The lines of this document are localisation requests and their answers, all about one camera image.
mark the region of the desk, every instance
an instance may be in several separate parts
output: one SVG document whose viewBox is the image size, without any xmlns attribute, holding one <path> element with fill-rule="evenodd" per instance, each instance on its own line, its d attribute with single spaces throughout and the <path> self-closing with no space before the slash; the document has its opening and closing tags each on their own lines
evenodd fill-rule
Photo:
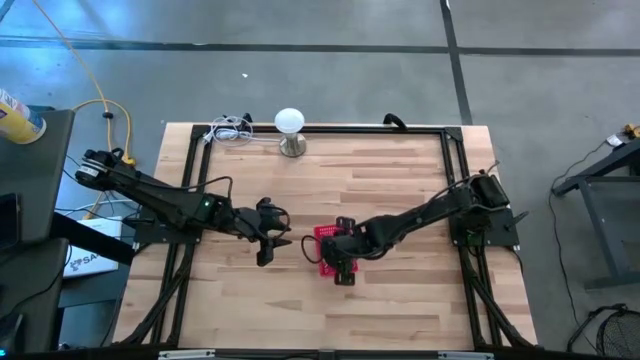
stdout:
<svg viewBox="0 0 640 360">
<path fill-rule="evenodd" d="M 0 194 L 19 193 L 22 202 L 22 238 L 36 242 L 49 238 L 53 210 L 58 195 L 73 111 L 42 113 L 47 130 L 38 141 L 16 145 L 0 139 Z M 34 245 L 15 255 L 0 268 L 0 313 L 15 303 L 45 289 L 62 268 L 68 241 L 55 239 Z M 19 312 L 25 315 L 25 351 L 42 352 L 52 346 L 55 317 L 62 278 L 49 291 L 25 303 Z"/>
<path fill-rule="evenodd" d="M 167 125 L 155 177 L 180 184 L 192 125 Z M 470 171 L 491 166 L 487 127 L 464 127 L 463 135 Z M 315 225 L 332 224 L 339 215 L 364 220 L 400 213 L 445 187 L 440 141 L 422 135 L 305 136 L 307 153 L 297 159 L 282 156 L 277 143 L 214 146 L 208 179 L 233 177 L 235 207 L 271 197 L 291 214 L 293 230 L 285 238 L 294 244 L 276 249 L 275 260 L 259 268 L 258 245 L 206 232 L 196 248 L 180 347 L 472 349 L 459 258 L 446 221 L 410 234 L 381 260 L 360 261 L 354 287 L 320 278 L 317 265 L 300 251 L 300 239 Z M 224 194 L 226 184 L 206 191 Z M 167 246 L 152 245 L 134 259 L 116 341 L 156 300 L 166 252 Z M 515 256 L 489 248 L 487 259 L 496 301 L 535 342 Z M 484 307 L 479 311 L 489 338 Z M 172 315 L 170 304 L 165 330 Z"/>
</svg>

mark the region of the wire bundle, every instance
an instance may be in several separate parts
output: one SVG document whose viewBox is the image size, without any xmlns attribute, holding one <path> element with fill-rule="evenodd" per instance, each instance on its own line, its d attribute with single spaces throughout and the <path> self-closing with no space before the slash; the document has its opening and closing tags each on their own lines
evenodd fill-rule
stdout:
<svg viewBox="0 0 640 360">
<path fill-rule="evenodd" d="M 243 146 L 253 141 L 278 142 L 278 139 L 257 138 L 253 136 L 253 125 L 247 119 L 238 116 L 221 116 L 211 122 L 211 128 L 204 136 L 204 141 L 210 143 L 212 140 L 228 147 Z M 223 140 L 241 139 L 244 142 L 237 144 Z"/>
</svg>

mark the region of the metal stand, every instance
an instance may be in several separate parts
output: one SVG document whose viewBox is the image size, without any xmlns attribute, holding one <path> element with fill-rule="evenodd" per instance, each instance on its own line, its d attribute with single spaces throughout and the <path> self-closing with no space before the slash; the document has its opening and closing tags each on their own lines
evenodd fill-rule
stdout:
<svg viewBox="0 0 640 360">
<path fill-rule="evenodd" d="M 589 212 L 591 223 L 593 224 L 596 236 L 602 248 L 610 276 L 588 281 L 584 284 L 585 289 L 602 289 L 618 285 L 640 283 L 640 272 L 634 271 L 632 263 L 627 256 L 624 243 L 620 236 L 616 234 L 619 229 L 608 225 L 606 217 L 603 215 L 603 208 L 597 205 L 593 187 L 595 184 L 603 186 L 609 184 L 623 184 L 640 182 L 640 177 L 636 176 L 607 176 L 610 172 L 640 159 L 640 139 L 633 140 L 615 149 L 604 159 L 589 166 L 579 174 L 571 176 L 562 184 L 553 188 L 555 196 L 560 197 L 571 190 L 578 189 L 584 199 L 585 206 Z"/>
</svg>

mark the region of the white lamp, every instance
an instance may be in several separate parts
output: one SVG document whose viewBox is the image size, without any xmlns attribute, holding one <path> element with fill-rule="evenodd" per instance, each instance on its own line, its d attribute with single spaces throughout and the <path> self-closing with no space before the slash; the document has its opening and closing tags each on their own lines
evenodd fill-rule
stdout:
<svg viewBox="0 0 640 360">
<path fill-rule="evenodd" d="M 307 150 L 307 141 L 298 132 L 304 126 L 304 115 L 296 109 L 282 109 L 275 118 L 276 128 L 284 134 L 280 140 L 280 152 L 285 156 L 298 157 Z"/>
</svg>

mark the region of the white cable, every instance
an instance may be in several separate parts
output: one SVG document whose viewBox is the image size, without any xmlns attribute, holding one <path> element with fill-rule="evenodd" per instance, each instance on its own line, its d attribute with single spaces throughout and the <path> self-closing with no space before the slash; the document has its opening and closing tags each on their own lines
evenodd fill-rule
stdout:
<svg viewBox="0 0 640 360">
<path fill-rule="evenodd" d="M 106 201 L 100 201 L 98 204 L 99 204 L 99 205 L 109 204 L 109 203 L 111 203 L 111 204 L 118 204 L 118 203 L 123 203 L 123 202 L 135 202 L 135 201 L 133 201 L 133 200 L 128 200 L 128 199 L 111 200 L 111 201 L 106 200 Z M 69 215 L 69 214 L 71 214 L 71 213 L 74 213 L 74 212 L 76 212 L 76 211 L 80 211 L 80 210 L 86 209 L 86 208 L 88 208 L 88 207 L 92 207 L 92 206 L 93 206 L 93 204 L 94 204 L 94 203 L 87 204 L 87 205 L 84 205 L 84 206 L 80 206 L 79 208 L 75 208 L 75 209 L 73 209 L 72 211 L 67 211 L 66 213 L 64 213 L 64 214 L 62 214 L 62 215 L 67 216 L 67 215 Z"/>
<path fill-rule="evenodd" d="M 231 125 L 233 129 L 219 129 L 220 125 Z M 249 131 L 240 131 L 240 128 L 247 127 Z M 257 138 L 253 136 L 253 125 L 247 120 L 237 116 L 225 116 L 215 118 L 210 125 L 210 130 L 204 136 L 204 141 L 210 143 L 211 140 L 228 147 L 242 146 L 253 141 L 279 142 L 279 139 Z M 233 144 L 221 140 L 244 139 L 244 142 Z"/>
</svg>

